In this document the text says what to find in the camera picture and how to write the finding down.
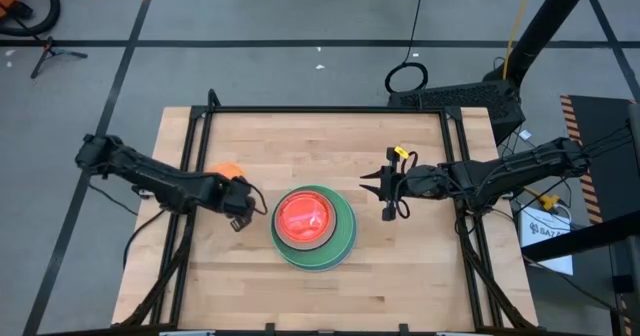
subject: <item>concrete floor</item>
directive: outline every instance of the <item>concrete floor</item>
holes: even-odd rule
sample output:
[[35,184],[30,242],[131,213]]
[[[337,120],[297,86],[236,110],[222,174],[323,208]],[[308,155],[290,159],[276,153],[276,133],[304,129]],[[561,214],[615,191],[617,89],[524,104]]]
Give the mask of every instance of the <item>concrete floor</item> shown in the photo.
[[[37,5],[43,0],[27,1]],[[529,1],[520,34],[542,1]],[[62,2],[61,19],[51,32],[59,40],[126,41],[140,8],[135,0]],[[152,0],[140,40],[407,39],[416,2]],[[640,40],[640,0],[600,2],[620,41]],[[416,39],[504,41],[519,4],[520,0],[423,0]],[[554,39],[607,41],[588,0],[580,2]],[[40,50],[0,47],[0,142],[5,145],[0,153],[2,335],[24,328],[78,180],[73,157],[82,136],[96,128],[124,52],[120,47],[77,49],[89,58],[51,61],[34,81],[29,74]],[[406,48],[383,47],[139,47],[109,132],[150,153],[162,109],[202,104],[210,87],[226,105],[384,105],[384,77],[405,53]],[[412,53],[428,67],[429,86],[436,87],[480,80],[505,51],[445,47],[416,48]],[[640,50],[624,53],[639,70]],[[325,68],[318,70],[318,65]],[[408,72],[398,75],[394,87],[416,83],[417,75]],[[546,49],[521,91],[524,127],[533,134],[534,143],[566,135],[562,94],[633,98],[610,48]],[[94,182],[137,207],[124,182]],[[574,218],[586,224],[580,188],[575,182],[571,186]],[[557,192],[566,196],[562,187]],[[122,250],[133,225],[131,215],[100,195],[87,193],[39,332],[109,325],[122,273]],[[607,288],[608,265],[607,250],[580,255],[574,262],[575,279],[613,302]],[[595,276],[587,278],[587,273]],[[611,333],[608,311],[554,275],[530,270],[529,276],[542,326]]]

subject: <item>black pole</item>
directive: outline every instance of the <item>black pole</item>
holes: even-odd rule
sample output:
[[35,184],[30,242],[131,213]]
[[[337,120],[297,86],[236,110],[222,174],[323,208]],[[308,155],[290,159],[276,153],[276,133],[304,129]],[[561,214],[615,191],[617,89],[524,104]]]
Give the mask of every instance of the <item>black pole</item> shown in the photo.
[[535,262],[572,255],[596,247],[622,241],[640,234],[640,211],[620,216],[611,221],[585,227],[522,248],[522,254]]
[[[507,77],[520,87],[524,75],[580,0],[545,0],[509,56]],[[504,64],[483,81],[502,80]]]

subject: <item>yellow tag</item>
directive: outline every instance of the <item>yellow tag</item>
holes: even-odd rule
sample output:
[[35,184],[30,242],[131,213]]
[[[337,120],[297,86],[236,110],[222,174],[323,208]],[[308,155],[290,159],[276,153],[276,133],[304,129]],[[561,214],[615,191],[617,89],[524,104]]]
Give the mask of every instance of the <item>yellow tag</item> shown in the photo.
[[409,158],[409,153],[407,151],[405,151],[402,147],[400,146],[396,146],[396,148],[393,149],[393,151],[395,151],[398,155],[400,155],[400,157],[402,157],[403,159],[408,159]]

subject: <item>black robotic arm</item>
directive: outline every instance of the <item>black robotic arm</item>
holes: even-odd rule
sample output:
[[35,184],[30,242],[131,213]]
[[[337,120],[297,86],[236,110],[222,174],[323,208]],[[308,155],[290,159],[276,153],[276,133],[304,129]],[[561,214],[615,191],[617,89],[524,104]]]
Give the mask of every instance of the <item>black robotic arm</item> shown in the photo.
[[154,193],[162,208],[184,214],[196,206],[225,214],[240,231],[251,222],[255,200],[252,186],[242,177],[184,172],[140,154],[116,136],[84,137],[76,164],[91,175],[110,174]]
[[384,221],[396,218],[397,203],[403,197],[425,199],[462,199],[467,211],[486,212],[498,198],[548,176],[579,177],[589,167],[589,156],[580,144],[567,138],[557,138],[532,150],[487,162],[460,161],[437,166],[419,165],[417,154],[413,166],[405,173],[397,164],[403,150],[387,149],[388,166],[362,176],[380,179],[380,187],[361,185],[387,203],[382,212]]

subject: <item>stacked bowls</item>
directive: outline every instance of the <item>stacked bowls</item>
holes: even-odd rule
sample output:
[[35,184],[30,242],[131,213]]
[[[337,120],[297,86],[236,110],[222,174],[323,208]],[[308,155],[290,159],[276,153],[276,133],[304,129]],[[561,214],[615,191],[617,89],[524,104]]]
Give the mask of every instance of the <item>stacked bowls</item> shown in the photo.
[[276,249],[304,271],[326,271],[349,256],[357,236],[349,203],[324,186],[299,187],[283,197],[271,219]]

